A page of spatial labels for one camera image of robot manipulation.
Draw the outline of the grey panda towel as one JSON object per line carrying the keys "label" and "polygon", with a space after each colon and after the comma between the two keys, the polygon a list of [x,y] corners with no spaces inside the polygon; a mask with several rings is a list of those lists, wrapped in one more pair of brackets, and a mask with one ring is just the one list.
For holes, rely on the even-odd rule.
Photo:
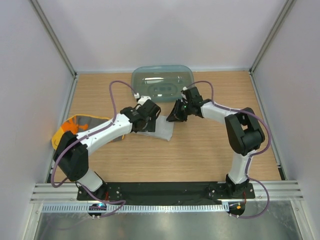
{"label": "grey panda towel", "polygon": [[174,132],[174,123],[168,122],[166,116],[160,115],[155,122],[155,132],[141,132],[138,135],[170,141]]}

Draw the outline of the orange grey towel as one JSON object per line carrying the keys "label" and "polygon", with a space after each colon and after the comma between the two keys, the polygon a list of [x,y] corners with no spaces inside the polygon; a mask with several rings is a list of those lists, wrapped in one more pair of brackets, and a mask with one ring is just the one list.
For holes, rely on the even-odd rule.
{"label": "orange grey towel", "polygon": [[109,121],[109,117],[99,117],[88,114],[76,114],[68,118],[57,130],[57,132],[51,138],[51,144],[54,150],[57,149],[60,140],[65,132],[70,131],[76,135],[87,130],[91,130],[100,124]]}

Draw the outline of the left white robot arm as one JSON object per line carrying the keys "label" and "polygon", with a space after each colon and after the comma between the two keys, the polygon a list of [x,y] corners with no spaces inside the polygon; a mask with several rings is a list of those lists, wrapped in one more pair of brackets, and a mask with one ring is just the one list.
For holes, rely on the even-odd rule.
{"label": "left white robot arm", "polygon": [[60,168],[71,182],[81,184],[95,200],[106,200],[108,185],[89,168],[89,156],[100,147],[132,132],[154,132],[161,108],[148,96],[134,107],[125,107],[114,118],[80,133],[65,132],[54,153],[54,169]]}

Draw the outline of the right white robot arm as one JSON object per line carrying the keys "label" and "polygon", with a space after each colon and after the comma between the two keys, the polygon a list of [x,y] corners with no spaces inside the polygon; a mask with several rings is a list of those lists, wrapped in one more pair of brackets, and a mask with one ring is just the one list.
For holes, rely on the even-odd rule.
{"label": "right white robot arm", "polygon": [[225,178],[225,192],[231,198],[242,196],[249,186],[248,173],[252,158],[265,141],[257,116],[249,107],[229,108],[211,99],[203,99],[195,86],[184,87],[181,95],[166,120],[185,122],[188,116],[194,115],[224,124],[233,150],[231,169]]}

